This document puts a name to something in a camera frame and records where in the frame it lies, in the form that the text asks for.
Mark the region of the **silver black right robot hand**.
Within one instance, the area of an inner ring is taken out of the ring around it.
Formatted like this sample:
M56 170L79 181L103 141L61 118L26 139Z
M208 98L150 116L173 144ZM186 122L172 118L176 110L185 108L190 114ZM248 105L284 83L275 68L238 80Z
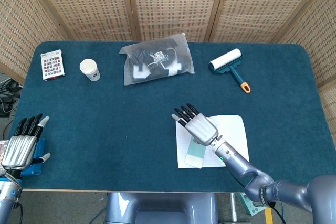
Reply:
M174 108L171 117L196 140L198 144L210 146L219 138L217 127L190 103Z

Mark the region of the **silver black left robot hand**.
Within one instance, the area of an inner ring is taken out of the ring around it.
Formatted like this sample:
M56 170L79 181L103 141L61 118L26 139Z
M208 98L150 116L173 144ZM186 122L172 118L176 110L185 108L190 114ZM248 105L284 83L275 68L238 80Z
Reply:
M34 152L50 117L42 114L23 118L6 145L1 165L5 170L26 170L32 163Z

